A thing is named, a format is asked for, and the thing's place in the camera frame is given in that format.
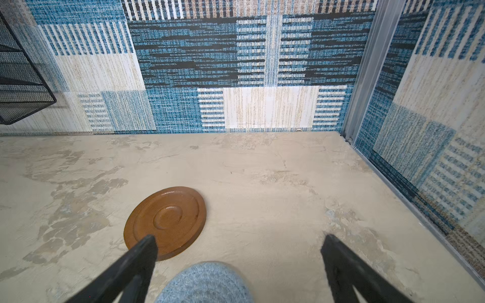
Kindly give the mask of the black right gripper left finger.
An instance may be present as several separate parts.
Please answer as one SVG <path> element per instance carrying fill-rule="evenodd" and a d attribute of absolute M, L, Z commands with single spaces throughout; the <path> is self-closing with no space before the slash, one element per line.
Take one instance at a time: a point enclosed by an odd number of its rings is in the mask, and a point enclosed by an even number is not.
<path fill-rule="evenodd" d="M 144 237 L 68 302 L 145 302 L 157 254 L 155 237 Z"/>

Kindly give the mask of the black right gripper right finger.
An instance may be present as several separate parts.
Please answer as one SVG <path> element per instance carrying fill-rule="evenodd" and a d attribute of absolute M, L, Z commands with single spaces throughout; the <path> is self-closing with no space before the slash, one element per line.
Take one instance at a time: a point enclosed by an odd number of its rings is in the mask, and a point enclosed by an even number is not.
<path fill-rule="evenodd" d="M 325 236 L 320 250 L 334 302 L 410 302 L 401 291 L 372 269 L 333 234 Z"/>

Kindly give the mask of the blue-grey woven round coaster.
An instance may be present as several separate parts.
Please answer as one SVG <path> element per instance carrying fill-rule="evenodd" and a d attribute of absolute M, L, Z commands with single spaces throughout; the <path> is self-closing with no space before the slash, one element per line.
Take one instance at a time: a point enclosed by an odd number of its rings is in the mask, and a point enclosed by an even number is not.
<path fill-rule="evenodd" d="M 195 264 L 177 274 L 156 302 L 253 302 L 243 278 L 220 262 Z"/>

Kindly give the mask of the brown wooden round coaster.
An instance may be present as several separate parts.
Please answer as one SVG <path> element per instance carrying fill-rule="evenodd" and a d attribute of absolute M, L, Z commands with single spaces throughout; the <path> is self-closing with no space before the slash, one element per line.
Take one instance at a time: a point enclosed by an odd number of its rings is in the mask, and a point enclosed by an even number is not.
<path fill-rule="evenodd" d="M 131 212 L 124 228 L 128 249 L 152 235 L 157 261 L 173 258 L 189 248 L 201 234 L 207 219 L 203 196 L 196 190 L 176 186 L 145 198 Z"/>

